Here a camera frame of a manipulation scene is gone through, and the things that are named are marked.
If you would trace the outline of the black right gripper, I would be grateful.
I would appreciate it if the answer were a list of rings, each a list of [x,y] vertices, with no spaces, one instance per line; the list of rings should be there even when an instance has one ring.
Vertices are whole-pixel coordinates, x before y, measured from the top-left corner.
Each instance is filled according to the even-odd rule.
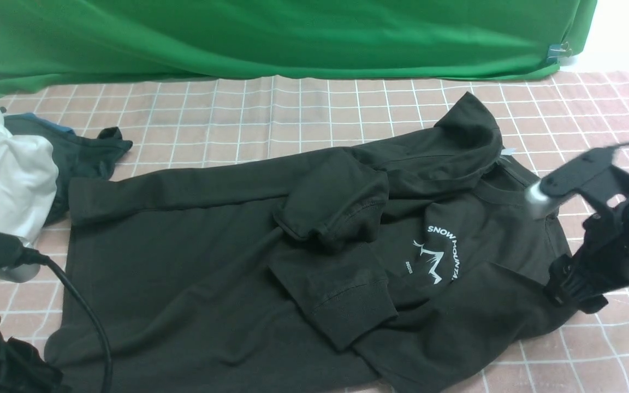
[[[555,306],[592,315],[608,304],[605,294],[629,288],[629,198],[607,214],[592,215],[584,228],[574,255],[549,266],[544,293]]]

